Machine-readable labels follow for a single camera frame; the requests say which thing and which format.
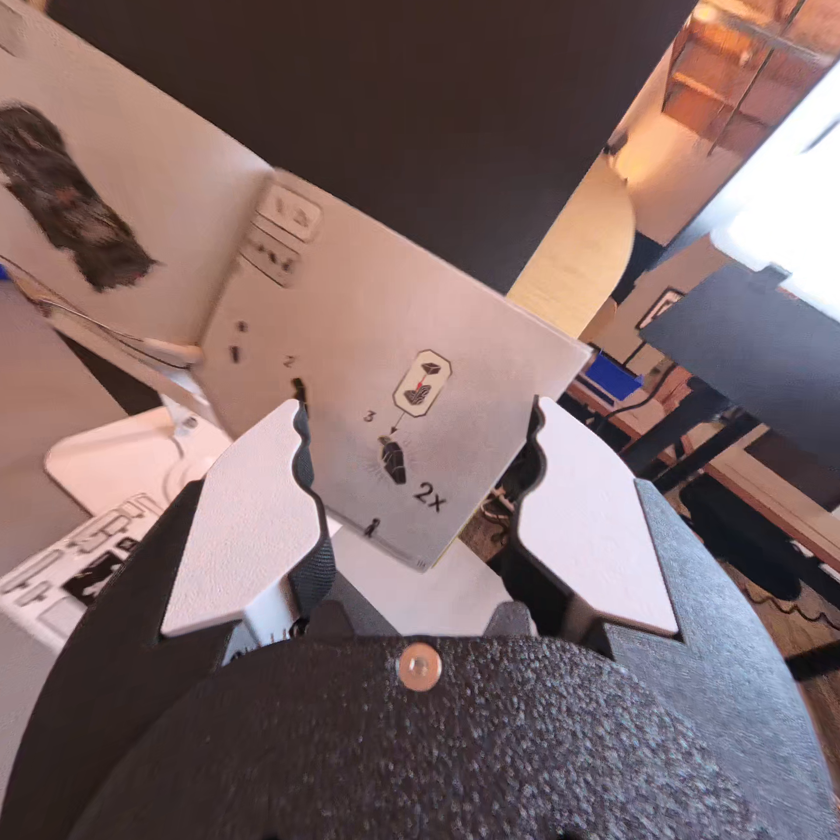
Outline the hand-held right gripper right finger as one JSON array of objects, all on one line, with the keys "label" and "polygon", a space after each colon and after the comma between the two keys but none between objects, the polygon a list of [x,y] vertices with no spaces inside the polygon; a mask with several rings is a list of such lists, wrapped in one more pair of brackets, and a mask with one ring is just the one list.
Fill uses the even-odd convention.
[{"label": "hand-held right gripper right finger", "polygon": [[506,588],[537,634],[582,644],[610,624],[679,639],[636,479],[617,453],[536,396],[523,454]]}]

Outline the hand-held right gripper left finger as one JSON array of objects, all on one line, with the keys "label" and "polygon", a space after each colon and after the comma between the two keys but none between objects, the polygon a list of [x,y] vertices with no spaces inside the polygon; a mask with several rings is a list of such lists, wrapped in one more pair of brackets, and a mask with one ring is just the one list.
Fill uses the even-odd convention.
[{"label": "hand-held right gripper left finger", "polygon": [[293,637],[330,593],[337,568],[313,489],[304,403],[291,398],[233,442],[207,471],[161,634],[227,623],[256,644]]}]

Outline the lego instruction booklet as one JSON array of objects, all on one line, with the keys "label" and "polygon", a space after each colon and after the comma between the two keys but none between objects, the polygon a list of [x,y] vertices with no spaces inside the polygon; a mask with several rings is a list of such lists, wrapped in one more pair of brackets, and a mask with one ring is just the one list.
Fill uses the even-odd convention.
[{"label": "lego instruction booklet", "polygon": [[2,2],[2,261],[62,324],[193,368],[231,437],[302,385],[330,515],[434,566],[576,339]]}]

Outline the sticker sheet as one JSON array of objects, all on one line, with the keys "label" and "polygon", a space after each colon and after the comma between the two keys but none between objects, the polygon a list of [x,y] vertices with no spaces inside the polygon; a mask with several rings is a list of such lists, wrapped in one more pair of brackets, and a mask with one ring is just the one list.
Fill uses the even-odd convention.
[{"label": "sticker sheet", "polygon": [[88,520],[2,578],[2,608],[68,634],[162,512],[139,493]]}]

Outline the small black panel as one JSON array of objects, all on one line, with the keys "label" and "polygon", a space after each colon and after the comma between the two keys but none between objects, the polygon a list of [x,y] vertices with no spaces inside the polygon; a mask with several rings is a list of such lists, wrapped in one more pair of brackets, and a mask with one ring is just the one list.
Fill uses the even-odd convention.
[{"label": "small black panel", "polygon": [[730,403],[838,469],[838,322],[788,294],[782,280],[771,266],[724,266],[640,334]]}]

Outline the tan curved panel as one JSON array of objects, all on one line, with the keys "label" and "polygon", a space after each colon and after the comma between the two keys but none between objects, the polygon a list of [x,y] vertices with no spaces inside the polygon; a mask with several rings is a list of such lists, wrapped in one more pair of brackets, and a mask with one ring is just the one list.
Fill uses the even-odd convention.
[{"label": "tan curved panel", "polygon": [[600,154],[556,217],[507,298],[579,338],[622,278],[636,214],[625,180]]}]

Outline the large black panel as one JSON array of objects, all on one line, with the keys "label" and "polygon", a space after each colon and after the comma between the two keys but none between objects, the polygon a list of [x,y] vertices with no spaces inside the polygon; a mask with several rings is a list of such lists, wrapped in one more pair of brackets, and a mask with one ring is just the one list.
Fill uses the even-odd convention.
[{"label": "large black panel", "polygon": [[61,1],[269,164],[508,292],[685,1]]}]

